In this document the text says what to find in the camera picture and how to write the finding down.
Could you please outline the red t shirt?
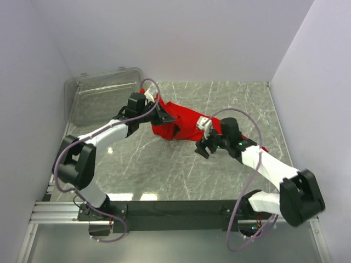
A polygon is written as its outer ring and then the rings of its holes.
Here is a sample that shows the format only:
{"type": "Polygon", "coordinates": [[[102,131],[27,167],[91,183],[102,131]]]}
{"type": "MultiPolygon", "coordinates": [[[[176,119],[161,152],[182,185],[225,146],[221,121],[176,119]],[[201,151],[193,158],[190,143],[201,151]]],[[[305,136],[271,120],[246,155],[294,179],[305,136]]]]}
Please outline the red t shirt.
{"type": "MultiPolygon", "coordinates": [[[[155,135],[165,140],[201,141],[203,131],[197,129],[196,122],[201,116],[205,116],[204,114],[170,101],[165,103],[162,99],[159,100],[159,105],[175,118],[175,122],[159,126],[151,124],[155,135]]],[[[239,157],[246,148],[257,146],[256,142],[242,134],[235,118],[218,119],[213,117],[210,119],[212,120],[213,130],[222,134],[226,139],[226,150],[233,158],[239,157]]]]}

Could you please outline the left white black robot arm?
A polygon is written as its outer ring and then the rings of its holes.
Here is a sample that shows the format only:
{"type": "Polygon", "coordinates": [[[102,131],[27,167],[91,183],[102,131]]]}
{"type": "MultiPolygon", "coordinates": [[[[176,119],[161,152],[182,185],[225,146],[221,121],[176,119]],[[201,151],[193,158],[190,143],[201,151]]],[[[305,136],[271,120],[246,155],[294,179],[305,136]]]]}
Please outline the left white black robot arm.
{"type": "Polygon", "coordinates": [[[132,93],[127,104],[107,124],[85,135],[66,136],[52,170],[57,189],[65,192],[60,182],[71,185],[71,190],[90,207],[95,219],[112,217],[114,211],[108,195],[93,180],[96,155],[114,142],[131,136],[142,123],[159,126],[175,122],[159,101],[159,97],[154,99],[146,93],[132,93]]]}

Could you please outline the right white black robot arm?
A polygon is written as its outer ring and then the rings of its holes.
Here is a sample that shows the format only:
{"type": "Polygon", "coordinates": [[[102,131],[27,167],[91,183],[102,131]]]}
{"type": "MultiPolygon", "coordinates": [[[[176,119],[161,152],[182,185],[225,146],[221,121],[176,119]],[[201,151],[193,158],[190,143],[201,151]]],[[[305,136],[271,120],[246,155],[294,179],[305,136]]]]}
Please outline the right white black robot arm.
{"type": "Polygon", "coordinates": [[[308,169],[300,171],[283,163],[244,137],[235,118],[221,120],[220,131],[216,131],[212,121],[201,116],[196,127],[203,132],[196,143],[196,153],[209,158],[218,149],[226,150],[231,158],[257,170],[277,188],[277,193],[254,190],[241,197],[239,211],[244,217],[252,219],[258,213],[276,214],[297,227],[325,210],[315,175],[308,169]]]}

